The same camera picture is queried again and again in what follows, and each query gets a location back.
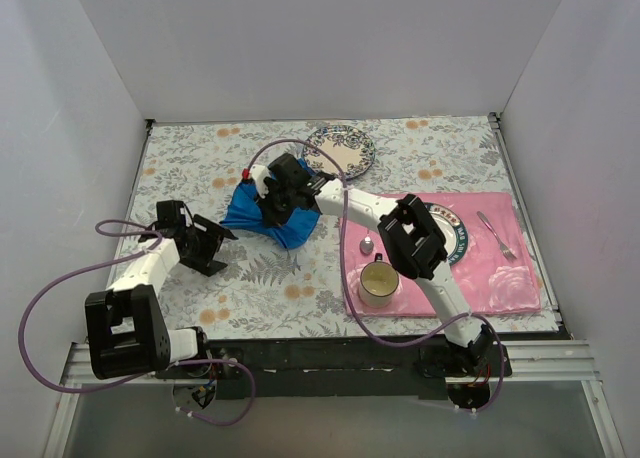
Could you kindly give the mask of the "blue cloth napkin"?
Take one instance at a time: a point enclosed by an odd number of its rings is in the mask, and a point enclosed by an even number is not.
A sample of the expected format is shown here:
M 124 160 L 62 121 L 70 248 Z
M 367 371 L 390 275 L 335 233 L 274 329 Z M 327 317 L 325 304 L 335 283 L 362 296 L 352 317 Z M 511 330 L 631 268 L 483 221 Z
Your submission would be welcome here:
M 258 193 L 253 172 L 245 168 L 236 186 L 221 225 L 232 230 L 244 230 L 272 238 L 284 249 L 304 245 L 314 231 L 320 214 L 313 210 L 291 209 L 286 222 Z

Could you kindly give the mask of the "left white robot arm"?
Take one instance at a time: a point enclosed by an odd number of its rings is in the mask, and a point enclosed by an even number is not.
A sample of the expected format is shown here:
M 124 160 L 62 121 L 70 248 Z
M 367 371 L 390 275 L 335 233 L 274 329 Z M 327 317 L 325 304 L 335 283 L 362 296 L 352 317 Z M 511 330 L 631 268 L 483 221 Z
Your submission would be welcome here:
M 170 330 L 159 293 L 172 270 L 183 265 L 205 277 L 227 265 L 214 259 L 231 230 L 193 215 L 178 200 L 156 204 L 156 220 L 141 227 L 138 257 L 107 290 L 85 300 L 92 371 L 99 379 L 159 372 L 178 362 L 193 378 L 205 376 L 213 355 L 198 326 Z

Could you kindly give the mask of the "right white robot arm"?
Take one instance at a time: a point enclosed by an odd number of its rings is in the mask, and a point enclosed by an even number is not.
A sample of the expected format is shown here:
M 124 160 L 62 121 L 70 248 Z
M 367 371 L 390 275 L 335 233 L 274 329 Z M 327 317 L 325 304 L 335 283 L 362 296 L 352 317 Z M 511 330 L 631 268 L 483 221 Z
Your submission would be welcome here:
M 268 227 L 287 224 L 294 210 L 301 209 L 377 233 L 392 268 L 413 281 L 430 302 L 460 373 L 479 373 L 491 353 L 497 353 L 501 368 L 506 366 L 498 334 L 485 317 L 471 310 L 453 277 L 445 235 L 416 195 L 392 199 L 354 189 L 342 172 L 312 174 L 289 153 L 268 166 L 251 163 L 244 175 L 254 181 L 256 202 Z

